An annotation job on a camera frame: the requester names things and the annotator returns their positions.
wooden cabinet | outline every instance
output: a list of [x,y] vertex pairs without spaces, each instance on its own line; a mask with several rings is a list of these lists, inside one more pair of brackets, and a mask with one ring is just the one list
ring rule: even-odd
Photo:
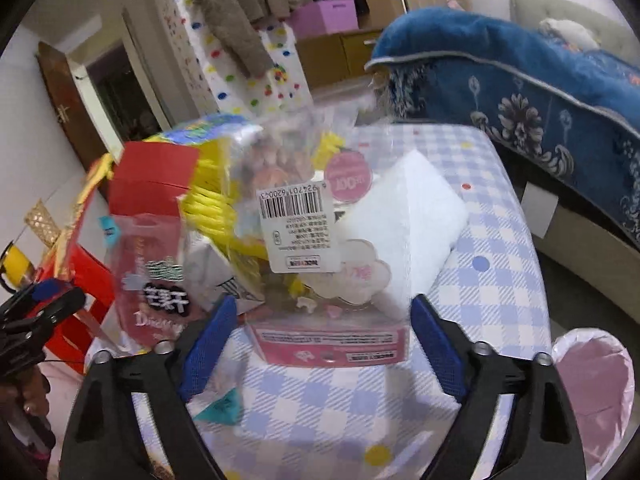
[[446,0],[367,0],[370,13],[361,17],[360,28],[301,40],[296,45],[306,81],[311,90],[365,75],[375,39],[407,10],[443,6]]
[[296,45],[309,89],[365,75],[381,30],[342,32],[301,40]]

blue checkered tablecloth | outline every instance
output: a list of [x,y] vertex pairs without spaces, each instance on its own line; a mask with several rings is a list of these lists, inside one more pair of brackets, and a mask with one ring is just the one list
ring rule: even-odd
[[[487,137],[467,126],[396,124],[358,128],[348,145],[378,174],[417,148],[465,201],[469,225],[435,285],[425,291],[440,315],[502,354],[531,358],[549,352],[536,253]],[[458,411],[453,398],[440,391],[413,335],[410,357],[401,364],[308,369],[265,364],[237,330],[218,368],[240,385],[242,422],[197,425],[218,465],[234,480],[417,479]],[[502,396],[474,478],[490,474],[510,402]],[[152,441],[144,406],[138,415],[145,439]],[[375,445],[390,452],[386,465],[365,460]]]

white foam block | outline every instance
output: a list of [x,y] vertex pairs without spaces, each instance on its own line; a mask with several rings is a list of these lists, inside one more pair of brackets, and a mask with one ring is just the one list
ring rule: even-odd
[[336,224],[341,240],[368,240],[391,268],[378,309],[404,319],[427,293],[468,221],[465,203],[418,151],[407,153]]

wooden door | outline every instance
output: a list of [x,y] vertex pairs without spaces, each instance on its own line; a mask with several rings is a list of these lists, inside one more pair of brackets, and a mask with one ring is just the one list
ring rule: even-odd
[[[107,148],[84,108],[66,56],[52,46],[40,42],[38,63],[58,122],[86,171],[94,161],[107,152]],[[100,186],[100,192],[106,198],[104,184]]]

gold mesh ribbon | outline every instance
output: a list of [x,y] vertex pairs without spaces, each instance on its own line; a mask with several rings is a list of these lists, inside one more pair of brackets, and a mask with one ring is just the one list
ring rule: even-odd
[[60,228],[56,225],[42,200],[38,200],[36,205],[24,216],[24,223],[49,249],[53,247],[60,236]]

